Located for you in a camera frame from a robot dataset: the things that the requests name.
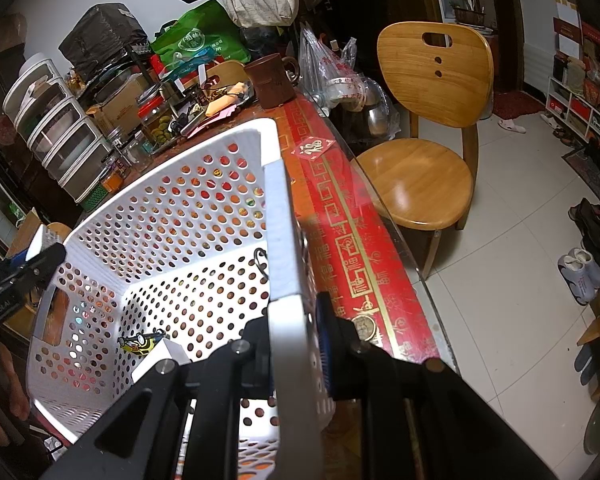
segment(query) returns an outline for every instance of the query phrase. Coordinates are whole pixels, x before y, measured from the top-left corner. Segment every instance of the chair backrest handle hole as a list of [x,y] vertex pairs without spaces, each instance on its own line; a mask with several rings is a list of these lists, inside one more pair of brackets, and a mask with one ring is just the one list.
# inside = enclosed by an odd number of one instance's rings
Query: chair backrest handle hole
[[450,35],[442,34],[440,32],[424,32],[422,34],[422,41],[429,46],[450,47],[454,44],[454,40]]

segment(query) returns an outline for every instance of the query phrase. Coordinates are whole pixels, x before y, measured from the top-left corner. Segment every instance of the red rug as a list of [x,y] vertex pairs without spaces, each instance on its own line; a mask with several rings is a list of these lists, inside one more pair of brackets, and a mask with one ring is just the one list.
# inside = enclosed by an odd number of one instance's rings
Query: red rug
[[493,113],[503,119],[515,119],[542,110],[544,104],[519,90],[493,94]]

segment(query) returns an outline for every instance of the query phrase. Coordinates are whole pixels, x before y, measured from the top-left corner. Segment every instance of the chair leg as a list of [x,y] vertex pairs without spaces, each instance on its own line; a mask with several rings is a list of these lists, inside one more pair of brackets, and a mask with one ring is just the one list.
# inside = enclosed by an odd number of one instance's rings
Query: chair leg
[[[471,200],[474,198],[475,190],[475,179],[478,175],[478,126],[472,124],[466,128],[462,128],[462,158],[471,171],[471,176],[474,178],[474,184],[472,189]],[[464,229],[466,219],[469,216],[469,209],[471,209],[471,200],[469,200],[469,207],[466,209],[464,214],[456,222],[456,229],[461,231]]]
[[418,116],[409,110],[409,136],[411,139],[418,138]]
[[422,279],[426,280],[429,277],[429,273],[431,272],[431,266],[433,265],[433,260],[436,257],[436,253],[438,252],[438,246],[440,245],[440,236],[442,235],[442,231],[433,231],[431,233],[431,238],[427,243],[427,256],[424,260],[424,266],[422,267]]
[[471,209],[471,204],[469,204],[469,207],[466,209],[466,211],[464,212],[464,214],[456,222],[456,231],[462,231],[462,229],[464,229],[464,226],[466,224],[466,219],[469,216],[469,209]]

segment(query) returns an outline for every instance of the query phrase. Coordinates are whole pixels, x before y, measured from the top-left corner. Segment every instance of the small toy car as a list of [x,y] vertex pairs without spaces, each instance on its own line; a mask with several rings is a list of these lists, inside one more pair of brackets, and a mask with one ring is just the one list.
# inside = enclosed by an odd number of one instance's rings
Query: small toy car
[[132,354],[145,356],[160,342],[166,332],[159,328],[149,334],[136,334],[131,337],[119,337],[120,348]]

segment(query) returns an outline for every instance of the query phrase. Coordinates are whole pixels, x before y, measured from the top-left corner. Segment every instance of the doormat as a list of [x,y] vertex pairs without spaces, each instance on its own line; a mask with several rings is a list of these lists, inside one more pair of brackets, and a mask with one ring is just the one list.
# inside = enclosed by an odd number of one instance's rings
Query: doormat
[[544,104],[519,90],[493,93],[493,113],[503,119],[535,114],[544,110]]
[[600,199],[600,168],[593,159],[586,155],[584,148],[563,155],[562,158],[569,164],[582,180],[591,188]]

